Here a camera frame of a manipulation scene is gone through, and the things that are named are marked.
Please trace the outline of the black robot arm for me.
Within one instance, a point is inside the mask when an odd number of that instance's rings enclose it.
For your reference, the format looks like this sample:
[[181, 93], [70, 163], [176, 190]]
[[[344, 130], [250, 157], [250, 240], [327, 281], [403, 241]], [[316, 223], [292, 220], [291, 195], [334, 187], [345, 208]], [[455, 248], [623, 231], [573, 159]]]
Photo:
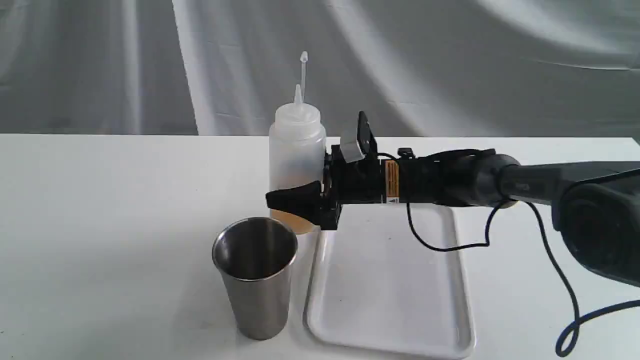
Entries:
[[334, 231], [343, 205], [434, 204], [495, 208], [546, 205], [553, 229], [588, 271], [639, 285], [639, 162], [522, 165], [494, 149], [457, 149], [417, 157], [368, 153], [347, 162], [339, 147], [325, 156], [322, 180], [270, 191], [267, 207]]

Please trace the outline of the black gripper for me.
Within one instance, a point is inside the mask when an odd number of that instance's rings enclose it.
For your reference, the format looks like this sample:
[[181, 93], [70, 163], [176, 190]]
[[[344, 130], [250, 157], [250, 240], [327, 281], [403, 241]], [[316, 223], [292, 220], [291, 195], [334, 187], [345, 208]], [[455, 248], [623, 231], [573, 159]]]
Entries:
[[379, 153], [373, 146], [361, 160], [346, 162], [339, 145], [325, 156], [322, 182], [270, 191], [265, 194], [271, 210], [298, 216], [323, 231], [338, 228], [343, 205], [398, 204], [401, 202], [401, 169], [398, 158]]

